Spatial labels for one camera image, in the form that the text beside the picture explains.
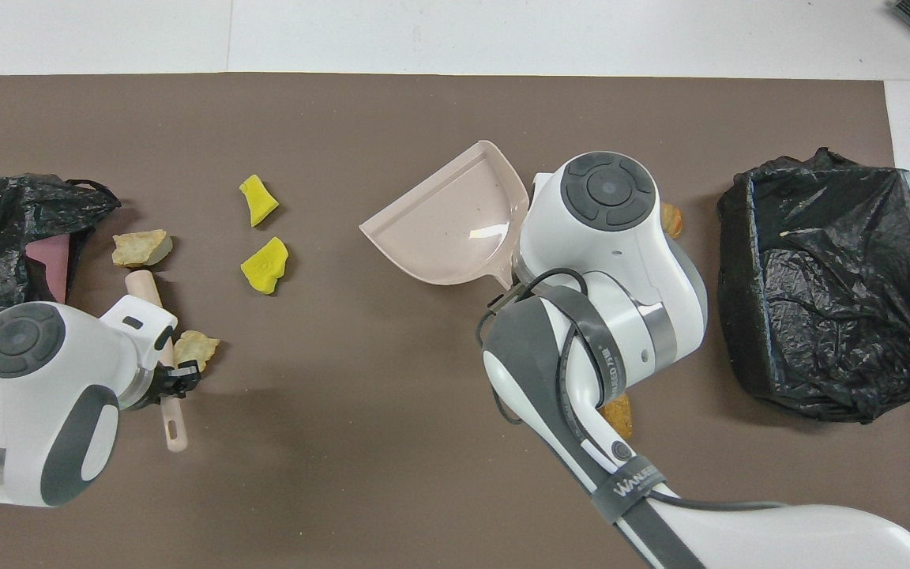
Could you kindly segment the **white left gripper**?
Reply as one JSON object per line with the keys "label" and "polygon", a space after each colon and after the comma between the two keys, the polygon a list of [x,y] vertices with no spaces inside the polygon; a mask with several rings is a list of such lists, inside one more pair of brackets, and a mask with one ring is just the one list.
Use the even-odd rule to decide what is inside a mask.
{"label": "white left gripper", "polygon": [[[141,370],[154,370],[149,385],[149,400],[169,395],[172,367],[157,367],[161,353],[178,324],[177,317],[163,307],[138,296],[123,296],[99,320],[129,340]],[[187,395],[201,381],[198,360],[185,360],[175,368],[175,395]]]}

